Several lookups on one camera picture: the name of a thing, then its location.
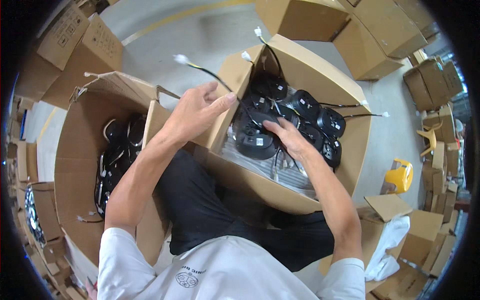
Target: white plastic connector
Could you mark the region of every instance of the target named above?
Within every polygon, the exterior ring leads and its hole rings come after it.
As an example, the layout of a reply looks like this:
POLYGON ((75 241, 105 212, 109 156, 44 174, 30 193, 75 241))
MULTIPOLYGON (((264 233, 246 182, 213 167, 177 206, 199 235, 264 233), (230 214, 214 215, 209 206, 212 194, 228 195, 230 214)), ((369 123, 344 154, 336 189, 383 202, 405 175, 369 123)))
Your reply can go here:
POLYGON ((260 29, 260 26, 258 26, 257 29, 255 29, 255 34, 257 36, 262 36, 262 30, 260 29))
POLYGON ((190 60, 183 54, 176 54, 173 56, 173 60, 182 65, 188 65, 190 60))
POLYGON ((243 52, 241 53, 241 57, 242 57, 244 60, 248 61, 248 62, 251 62, 251 61, 252 61, 252 58, 250 57, 250 54, 248 54, 247 51, 243 51, 243 52))

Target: concrete floor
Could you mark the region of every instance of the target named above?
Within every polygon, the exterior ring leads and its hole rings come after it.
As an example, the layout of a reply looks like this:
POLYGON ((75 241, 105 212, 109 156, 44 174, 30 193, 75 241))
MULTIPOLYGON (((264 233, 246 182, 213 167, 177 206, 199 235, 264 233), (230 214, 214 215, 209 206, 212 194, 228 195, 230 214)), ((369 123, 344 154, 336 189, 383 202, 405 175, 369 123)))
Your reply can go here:
MULTIPOLYGON (((270 38, 253 3, 246 1, 217 0, 121 0, 108 7, 101 17, 120 40, 136 32, 143 34, 125 46, 123 72, 152 84, 160 84, 181 95, 186 89, 212 80, 197 70, 176 64, 173 54, 185 54, 194 63, 214 72, 224 58, 234 52, 259 44, 253 29, 260 26, 266 40, 270 38)), ((323 57, 351 77, 348 68, 332 43, 299 41, 300 45, 323 57)), ((385 172, 395 157, 413 164, 413 183, 400 197, 412 207, 422 207, 425 191, 421 183, 419 153, 423 149, 421 138, 415 133, 420 129, 420 117, 403 82, 405 66, 376 83, 358 82, 362 87, 373 113, 388 111, 389 118, 373 118, 370 139, 363 169, 353 200, 364 204, 364 196, 378 195, 385 172)), ((161 104, 173 109, 175 102, 161 98, 161 104)), ((37 141, 39 179, 53 180, 55 152, 66 111, 40 102, 28 112, 24 137, 37 141)), ((161 257, 158 270, 171 261, 161 257)), ((91 266, 84 273, 93 277, 91 266)))

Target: hand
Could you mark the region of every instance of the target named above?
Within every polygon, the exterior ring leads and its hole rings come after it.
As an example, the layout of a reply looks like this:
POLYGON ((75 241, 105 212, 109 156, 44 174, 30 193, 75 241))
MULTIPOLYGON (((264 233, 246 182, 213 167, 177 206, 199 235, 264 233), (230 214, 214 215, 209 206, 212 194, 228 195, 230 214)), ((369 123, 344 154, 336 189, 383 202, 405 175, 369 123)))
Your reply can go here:
POLYGON ((310 144, 295 128, 295 126, 284 118, 278 118, 280 125, 265 120, 264 127, 278 135, 288 153, 296 160, 304 164, 309 155, 319 155, 318 151, 310 144))
POLYGON ((179 143, 187 143, 207 130, 237 97, 229 93, 217 99, 218 82, 212 81, 188 89, 180 98, 162 131, 169 131, 179 143))

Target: yellow plastic stool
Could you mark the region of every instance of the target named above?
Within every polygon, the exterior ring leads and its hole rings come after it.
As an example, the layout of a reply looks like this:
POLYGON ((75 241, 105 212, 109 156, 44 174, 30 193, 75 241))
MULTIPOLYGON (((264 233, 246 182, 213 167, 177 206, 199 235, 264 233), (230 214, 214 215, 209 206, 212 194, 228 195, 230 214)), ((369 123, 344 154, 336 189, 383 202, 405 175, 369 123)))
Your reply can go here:
POLYGON ((392 166, 392 170, 387 171, 385 174, 385 181, 396 186, 394 191, 389 190, 389 194, 401 194, 403 192, 408 191, 410 185, 412 184, 413 179, 413 166, 411 163, 407 162, 403 159, 394 159, 394 165, 392 166))

